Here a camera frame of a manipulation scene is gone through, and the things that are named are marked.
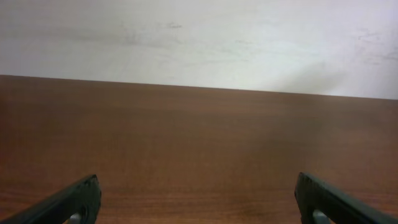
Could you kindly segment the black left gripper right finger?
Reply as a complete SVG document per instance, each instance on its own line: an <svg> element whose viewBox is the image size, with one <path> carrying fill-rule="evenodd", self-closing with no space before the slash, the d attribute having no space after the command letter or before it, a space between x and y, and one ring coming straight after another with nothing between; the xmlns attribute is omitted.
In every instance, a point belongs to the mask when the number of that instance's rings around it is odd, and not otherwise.
<svg viewBox="0 0 398 224"><path fill-rule="evenodd" d="M308 173L299 173L294 195L303 224L397 224L396 218L367 206Z"/></svg>

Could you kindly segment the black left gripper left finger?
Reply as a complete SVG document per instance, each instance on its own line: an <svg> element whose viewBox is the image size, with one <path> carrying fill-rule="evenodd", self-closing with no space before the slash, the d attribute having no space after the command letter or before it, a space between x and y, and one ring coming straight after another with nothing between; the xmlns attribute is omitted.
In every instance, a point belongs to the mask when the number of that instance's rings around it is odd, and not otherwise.
<svg viewBox="0 0 398 224"><path fill-rule="evenodd" d="M1 223L95 223L100 207L99 181L91 174Z"/></svg>

